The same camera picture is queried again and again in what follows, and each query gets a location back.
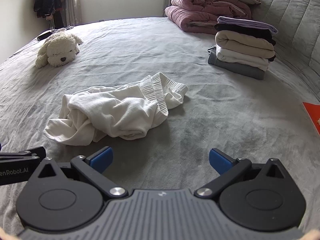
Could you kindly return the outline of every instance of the quilted headboard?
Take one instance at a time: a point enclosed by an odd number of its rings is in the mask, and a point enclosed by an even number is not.
[[[320,100],[320,0],[261,0],[254,20],[275,26],[276,52]]]

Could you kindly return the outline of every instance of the metal screw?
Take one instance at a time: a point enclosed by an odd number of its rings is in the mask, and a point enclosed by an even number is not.
[[[113,196],[121,196],[125,193],[125,189],[122,187],[113,187],[109,192]]]
[[[197,190],[197,194],[203,197],[210,196],[212,194],[212,190],[209,188],[203,187]]]

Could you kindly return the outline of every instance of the white folded garment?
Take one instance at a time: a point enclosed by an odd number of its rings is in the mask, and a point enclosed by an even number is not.
[[[134,140],[183,103],[188,87],[157,73],[116,87],[90,87],[62,97],[59,118],[50,119],[45,135],[68,145],[89,145],[106,135]]]
[[[257,67],[263,71],[267,71],[269,61],[266,58],[256,57],[251,55],[242,54],[230,49],[224,49],[216,45],[216,57],[218,60],[230,63],[241,63],[252,67]]]

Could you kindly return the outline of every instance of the blue gripper pad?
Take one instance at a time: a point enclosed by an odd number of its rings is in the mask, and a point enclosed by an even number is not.
[[[86,158],[85,162],[99,173],[103,173],[113,162],[113,151],[110,147],[104,147],[98,152]]]
[[[237,161],[222,151],[214,148],[209,153],[209,163],[220,175],[236,165]]]

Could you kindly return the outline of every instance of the purple folded garment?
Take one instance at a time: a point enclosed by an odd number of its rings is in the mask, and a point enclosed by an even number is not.
[[[239,25],[239,26],[242,26],[242,27],[269,30],[273,34],[277,34],[278,33],[278,30],[275,27],[273,27],[272,25],[270,25],[270,24],[251,21],[251,20],[235,19],[235,18],[229,18],[229,17],[220,16],[218,18],[218,23],[236,24],[236,25]]]

